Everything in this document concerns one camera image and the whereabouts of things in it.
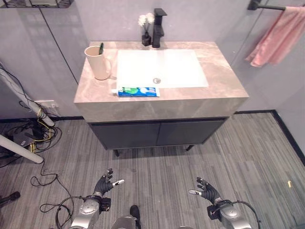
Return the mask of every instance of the marble countertop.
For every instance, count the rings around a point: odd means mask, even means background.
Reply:
[[[90,45],[100,44],[101,42],[90,43]],[[115,96],[111,93],[111,89],[116,88],[118,50],[151,50],[154,48],[144,47],[141,42],[104,42],[104,47],[105,56],[112,62],[111,78],[104,81],[96,80],[86,59],[75,95],[75,103],[248,97],[247,92],[215,42],[161,42],[162,49],[195,50],[209,83],[208,87],[160,88],[161,96],[153,98]]]
[[[100,44],[101,42],[90,43],[90,45]],[[141,42],[104,42],[104,55],[112,64],[111,77],[104,81],[96,80],[86,59],[74,99],[74,103],[86,121],[108,122],[230,116],[248,98],[247,92],[215,42],[161,42],[159,49],[194,50],[209,86],[160,88],[160,97],[118,97],[113,95],[111,89],[116,88],[118,50],[155,49],[151,46],[144,47]],[[143,104],[146,108],[141,110],[139,107],[142,107]],[[130,106],[137,107],[138,113],[136,115],[126,113],[126,110],[134,109]],[[190,110],[190,106],[195,106],[194,110]],[[122,111],[119,112],[119,108],[125,109],[124,114]],[[182,111],[181,115],[175,114],[177,109]]]

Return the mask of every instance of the flower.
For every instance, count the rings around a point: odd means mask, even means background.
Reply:
[[[139,24],[140,26],[144,26],[145,23],[146,23],[146,16],[145,16],[145,15],[140,15],[140,16],[139,16],[138,24]]]
[[[154,15],[152,13],[148,13],[146,15],[147,22],[152,24],[154,22]]]

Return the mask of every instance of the gray wall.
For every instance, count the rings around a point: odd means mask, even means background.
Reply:
[[[300,6],[304,0],[263,0]],[[140,14],[163,8],[166,41],[216,41],[250,95],[240,110],[277,109],[305,151],[304,37],[277,66],[254,68],[244,61],[279,11],[246,10],[248,0],[75,0],[68,9],[42,9],[77,80],[89,41],[138,41]],[[38,9],[0,10],[0,60],[34,99],[54,99],[63,116],[80,115],[73,105],[77,84]],[[0,118],[26,117],[18,99],[0,86]]]

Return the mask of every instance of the white pole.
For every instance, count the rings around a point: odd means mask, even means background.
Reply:
[[[10,141],[9,139],[5,138],[4,136],[0,135],[0,146],[3,146],[4,148],[9,149],[10,151],[19,154],[20,156],[23,156],[33,162],[41,163],[43,162],[43,158],[41,156],[38,156],[34,153],[31,153],[29,150],[26,150],[25,148],[21,147],[20,145]]]
[[[2,79],[3,82],[24,102],[24,104],[28,105],[29,108],[36,113],[37,116],[41,116],[42,117],[41,119],[48,126],[55,125],[54,122],[40,109],[40,107],[37,106],[36,103],[27,100],[27,98],[23,95],[24,92],[22,88],[20,88],[20,86],[16,84],[15,81],[13,81],[12,78],[1,68],[0,68],[0,79]]]

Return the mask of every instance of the sink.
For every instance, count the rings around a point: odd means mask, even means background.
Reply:
[[[194,50],[119,50],[118,87],[208,87]]]

